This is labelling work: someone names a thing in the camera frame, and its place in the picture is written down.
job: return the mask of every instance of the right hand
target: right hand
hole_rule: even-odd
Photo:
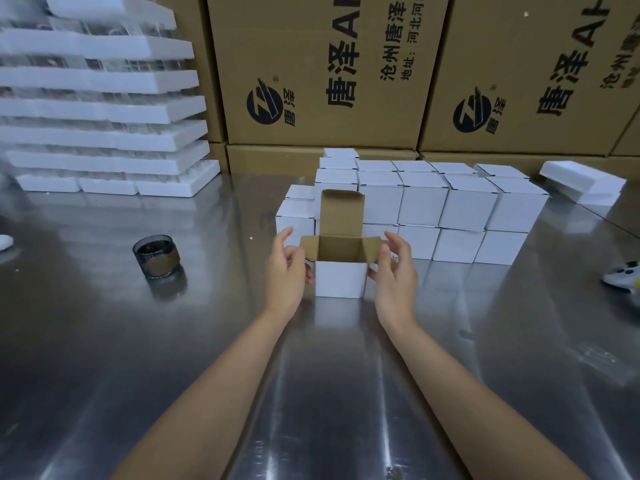
[[[378,271],[369,269],[376,282],[376,311],[385,330],[402,331],[415,322],[413,306],[418,288],[418,273],[411,258],[411,246],[398,234],[385,232],[388,244],[380,247]],[[398,262],[391,256],[395,252]]]

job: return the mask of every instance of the logo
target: logo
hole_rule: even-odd
[[[462,133],[471,133],[482,128],[491,116],[491,101],[480,94],[478,88],[468,100],[462,99],[453,112],[453,126]]]
[[[258,86],[246,97],[246,108],[261,125],[272,125],[282,116],[282,98],[258,78]]]

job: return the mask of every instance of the stack of white boxes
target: stack of white boxes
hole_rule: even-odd
[[[611,207],[627,182],[595,168],[572,161],[548,161],[540,175],[562,194],[581,205]]]
[[[3,0],[0,142],[23,189],[190,197],[220,172],[173,12],[148,0]]]
[[[548,199],[517,169],[503,165],[364,161],[353,149],[327,148],[315,186],[292,185],[276,217],[297,246],[314,225],[324,189],[365,196],[363,237],[393,232],[416,259],[511,265]]]

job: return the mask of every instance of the metal table surface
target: metal table surface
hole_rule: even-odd
[[[220,177],[193,199],[0,192],[17,243],[0,255],[0,478],[109,476],[260,310],[292,183],[305,180]],[[131,247],[153,233],[174,238],[185,275],[150,287]],[[640,479],[640,317],[598,282],[639,257],[631,233],[553,196],[513,266],[416,261],[417,319],[589,476]],[[373,288],[308,290],[229,478],[469,478]]]

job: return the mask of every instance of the forearm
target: forearm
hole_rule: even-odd
[[[218,479],[286,320],[260,315],[156,421],[112,480]]]
[[[587,479],[416,323],[389,336],[473,478]]]

